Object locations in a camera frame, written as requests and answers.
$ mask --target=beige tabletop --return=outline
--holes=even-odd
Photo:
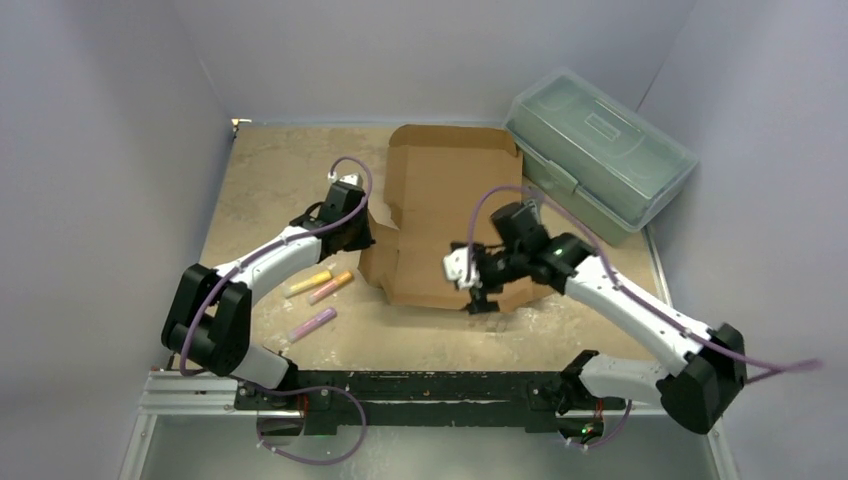
[[[268,127],[241,124],[201,263],[213,267],[234,260],[278,235],[289,220],[327,193],[327,170],[343,155],[363,160],[374,174],[372,208],[380,208],[388,140],[395,127]],[[340,173],[356,171],[342,164]],[[551,233],[573,231],[543,209]],[[302,369],[352,370],[560,370],[583,349],[634,359],[646,350],[615,325],[583,305],[553,295],[512,314],[470,317],[386,303],[383,292],[356,271],[358,253],[324,261],[334,273],[351,270],[356,279],[316,306],[306,295],[287,300],[278,288],[262,299],[252,316],[253,341],[281,351]],[[657,292],[652,256],[645,238],[633,235],[609,249],[613,264],[651,293]],[[313,267],[291,281],[320,271]],[[338,318],[294,345],[286,333],[333,306]]]

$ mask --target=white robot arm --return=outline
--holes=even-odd
[[[619,284],[674,318],[683,332],[673,328],[613,283],[591,246],[571,234],[551,238],[527,205],[506,205],[492,215],[492,222],[504,242],[499,251],[475,244],[471,256],[466,244],[453,244],[455,249],[443,260],[446,278],[470,291],[470,313],[497,311],[486,295],[520,278],[549,285],[612,321],[657,359],[624,360],[584,352],[566,369],[575,395],[662,406],[689,430],[706,433],[712,428],[741,391],[747,372],[741,362],[715,354],[694,337],[744,354],[738,331],[729,325],[713,330],[613,272]]]
[[[351,213],[364,195],[359,175],[342,177],[332,183],[324,202],[312,205],[264,245],[215,268],[200,264],[189,267],[171,304],[162,330],[162,344],[180,352],[201,302],[227,272],[236,268],[237,273],[215,298],[215,313],[203,315],[192,338],[188,359],[219,376],[240,378],[269,389],[285,388],[286,379],[291,377],[289,373],[297,367],[278,353],[250,341],[250,311],[295,273],[341,250],[363,250],[374,243],[367,208],[339,228],[329,231],[323,228]],[[287,239],[292,240],[276,248]]]

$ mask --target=cardboard box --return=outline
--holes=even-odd
[[[496,128],[404,125],[389,140],[382,202],[372,195],[368,220],[376,244],[362,252],[359,271],[385,290],[389,303],[459,310],[469,302],[445,279],[450,243],[466,241],[471,212],[492,187],[521,185],[522,157],[512,136]],[[520,201],[498,192],[483,206],[474,240],[500,243],[489,221],[495,210]],[[511,283],[497,300],[511,312],[552,293],[529,279]]]

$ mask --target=white wall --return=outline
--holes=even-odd
[[[702,157],[654,222],[676,306],[826,370],[745,390],[744,479],[848,478],[848,4],[699,0],[640,113]]]
[[[0,3],[0,478],[115,478],[232,126],[170,0]]]
[[[694,0],[176,0],[233,117],[501,121],[567,64],[635,108]]]

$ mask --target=plastic storage box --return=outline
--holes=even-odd
[[[515,98],[505,128],[524,175],[607,243],[644,227],[698,158],[567,69]]]

